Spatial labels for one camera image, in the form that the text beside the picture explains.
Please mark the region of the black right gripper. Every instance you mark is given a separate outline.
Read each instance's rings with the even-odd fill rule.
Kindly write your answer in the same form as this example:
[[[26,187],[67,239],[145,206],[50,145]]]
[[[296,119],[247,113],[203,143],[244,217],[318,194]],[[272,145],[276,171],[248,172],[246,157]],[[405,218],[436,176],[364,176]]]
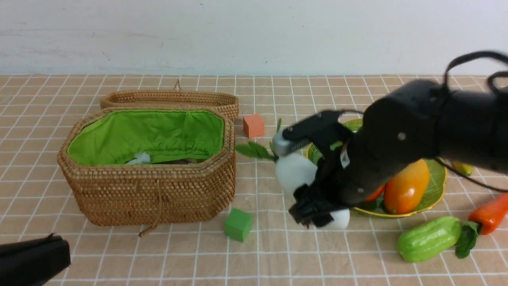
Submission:
[[[323,154],[314,181],[297,187],[289,214],[306,228],[347,228],[350,210],[413,162],[413,137],[401,131],[318,131]],[[315,214],[316,209],[341,209]]]

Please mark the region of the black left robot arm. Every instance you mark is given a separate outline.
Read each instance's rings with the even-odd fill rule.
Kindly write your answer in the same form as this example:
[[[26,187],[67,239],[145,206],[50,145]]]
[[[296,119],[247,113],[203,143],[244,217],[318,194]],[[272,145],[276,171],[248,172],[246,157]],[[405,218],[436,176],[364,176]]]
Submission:
[[[70,245],[54,233],[0,246],[2,286],[43,286],[71,264]]]

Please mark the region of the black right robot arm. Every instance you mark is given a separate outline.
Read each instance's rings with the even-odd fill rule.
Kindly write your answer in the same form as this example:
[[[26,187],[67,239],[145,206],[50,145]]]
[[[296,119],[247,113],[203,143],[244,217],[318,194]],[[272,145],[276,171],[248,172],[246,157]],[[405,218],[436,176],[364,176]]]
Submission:
[[[448,64],[442,83],[417,79],[390,92],[362,112],[352,131],[339,122],[346,109],[325,110],[281,132],[285,151],[312,143],[322,154],[313,183],[297,190],[289,212],[303,226],[328,222],[330,213],[363,203],[381,185],[420,159],[443,158],[507,173],[507,88],[488,76],[488,92],[451,89],[448,73],[479,58],[507,64],[507,55],[483,50]]]

